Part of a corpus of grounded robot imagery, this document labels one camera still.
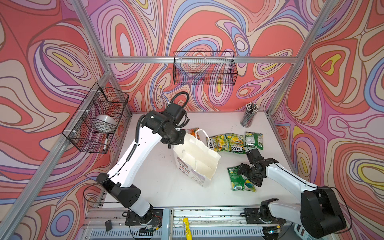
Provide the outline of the green lemon candy bag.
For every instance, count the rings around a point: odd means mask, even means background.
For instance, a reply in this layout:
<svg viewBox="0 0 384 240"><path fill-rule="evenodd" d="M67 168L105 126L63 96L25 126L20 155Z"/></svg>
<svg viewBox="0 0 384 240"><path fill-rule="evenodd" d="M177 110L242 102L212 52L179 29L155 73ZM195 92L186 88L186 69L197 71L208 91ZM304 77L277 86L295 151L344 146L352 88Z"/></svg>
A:
<svg viewBox="0 0 384 240"><path fill-rule="evenodd" d="M235 167L229 167L227 168L230 181L231 181L231 186L232 186L232 191L249 191L249 192L256 192L257 189L253 183L251 183L246 177L243 175L239 175L240 166L235 166Z"/></svg>

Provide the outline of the small green snack bag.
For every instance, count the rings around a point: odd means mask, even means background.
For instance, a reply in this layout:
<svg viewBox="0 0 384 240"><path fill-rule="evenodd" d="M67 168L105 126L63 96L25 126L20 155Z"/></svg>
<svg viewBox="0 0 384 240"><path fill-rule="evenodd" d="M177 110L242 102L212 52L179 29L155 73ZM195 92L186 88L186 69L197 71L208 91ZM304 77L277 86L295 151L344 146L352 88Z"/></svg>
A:
<svg viewBox="0 0 384 240"><path fill-rule="evenodd" d="M248 148L264 149L264 135L261 133L246 132L244 141Z"/></svg>

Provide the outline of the yellow green Fox's candy bag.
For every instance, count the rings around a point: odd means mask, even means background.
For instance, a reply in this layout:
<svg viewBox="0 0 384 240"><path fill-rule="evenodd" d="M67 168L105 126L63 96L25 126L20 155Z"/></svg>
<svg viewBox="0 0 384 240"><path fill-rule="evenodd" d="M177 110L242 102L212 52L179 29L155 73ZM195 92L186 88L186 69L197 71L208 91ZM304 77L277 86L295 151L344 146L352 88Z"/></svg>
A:
<svg viewBox="0 0 384 240"><path fill-rule="evenodd" d="M242 135L228 133L206 138L208 147L215 152L230 152L245 154L244 137Z"/></svg>

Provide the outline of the white printed paper bag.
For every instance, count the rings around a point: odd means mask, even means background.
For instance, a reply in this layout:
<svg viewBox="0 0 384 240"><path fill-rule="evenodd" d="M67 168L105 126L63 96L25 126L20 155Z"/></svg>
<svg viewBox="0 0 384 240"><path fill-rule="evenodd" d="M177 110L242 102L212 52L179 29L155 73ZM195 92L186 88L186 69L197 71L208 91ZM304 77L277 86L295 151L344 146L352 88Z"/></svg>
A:
<svg viewBox="0 0 384 240"><path fill-rule="evenodd" d="M198 129L195 136L186 134L184 144L173 148L177 169L203 188L210 185L221 159L209 148L209 141L206 131Z"/></svg>

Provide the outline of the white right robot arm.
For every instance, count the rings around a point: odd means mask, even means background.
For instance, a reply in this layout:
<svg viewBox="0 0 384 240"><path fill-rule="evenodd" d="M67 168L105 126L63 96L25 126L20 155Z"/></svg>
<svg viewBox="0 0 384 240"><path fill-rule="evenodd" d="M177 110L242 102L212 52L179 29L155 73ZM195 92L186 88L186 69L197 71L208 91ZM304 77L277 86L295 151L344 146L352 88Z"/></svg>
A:
<svg viewBox="0 0 384 240"><path fill-rule="evenodd" d="M261 187L264 179L270 179L289 191L298 201L288 204L278 198L260 203L258 210L245 209L248 224L254 221L270 224L283 220L300 225L312 237L341 232L347 226L335 192L328 186L319 187L282 167L273 158L265 159L259 150L246 151L248 164L241 164L238 175Z"/></svg>

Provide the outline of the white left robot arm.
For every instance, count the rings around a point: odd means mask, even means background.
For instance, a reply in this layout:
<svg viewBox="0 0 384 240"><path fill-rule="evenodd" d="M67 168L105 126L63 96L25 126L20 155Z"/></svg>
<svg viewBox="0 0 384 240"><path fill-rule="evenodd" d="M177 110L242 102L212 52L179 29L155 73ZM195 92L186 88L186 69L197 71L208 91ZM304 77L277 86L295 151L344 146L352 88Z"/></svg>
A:
<svg viewBox="0 0 384 240"><path fill-rule="evenodd" d="M139 117L135 138L128 150L108 173L99 174L97 183L118 203L131 210L144 223L151 222L153 206L133 184L134 178L149 153L158 143L171 146L184 144L186 131L183 125L189 122L184 107L169 103L163 112L151 111Z"/></svg>

